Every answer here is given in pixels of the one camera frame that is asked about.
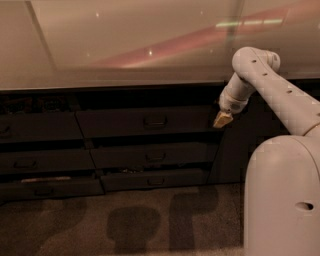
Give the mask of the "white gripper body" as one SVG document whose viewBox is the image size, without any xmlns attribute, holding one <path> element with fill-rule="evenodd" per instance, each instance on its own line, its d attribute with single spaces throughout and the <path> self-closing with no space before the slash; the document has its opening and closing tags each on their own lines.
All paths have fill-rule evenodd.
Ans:
<svg viewBox="0 0 320 256">
<path fill-rule="evenodd" d="M 219 96 L 219 107 L 220 110 L 228 114 L 239 114 L 247 105 L 248 100 L 239 100 L 233 97 L 227 88 L 224 88 Z"/>
</svg>

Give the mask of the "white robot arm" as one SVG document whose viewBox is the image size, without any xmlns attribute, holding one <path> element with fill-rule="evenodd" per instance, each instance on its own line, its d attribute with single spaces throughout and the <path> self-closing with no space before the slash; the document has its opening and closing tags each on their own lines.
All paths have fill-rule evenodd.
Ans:
<svg viewBox="0 0 320 256">
<path fill-rule="evenodd" d="M 320 102 L 278 74 L 277 53 L 243 47 L 213 126 L 233 121 L 257 92 L 288 133 L 252 154 L 244 195 L 245 256 L 320 256 Z"/>
</svg>

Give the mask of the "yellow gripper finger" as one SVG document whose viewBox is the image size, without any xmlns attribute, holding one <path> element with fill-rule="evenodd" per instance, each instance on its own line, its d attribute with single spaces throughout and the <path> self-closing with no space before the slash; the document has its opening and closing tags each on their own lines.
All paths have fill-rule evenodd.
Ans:
<svg viewBox="0 0 320 256">
<path fill-rule="evenodd" d="M 233 121 L 233 116 L 231 113 L 219 111 L 213 122 L 213 127 L 220 129 L 232 121 Z"/>
</svg>

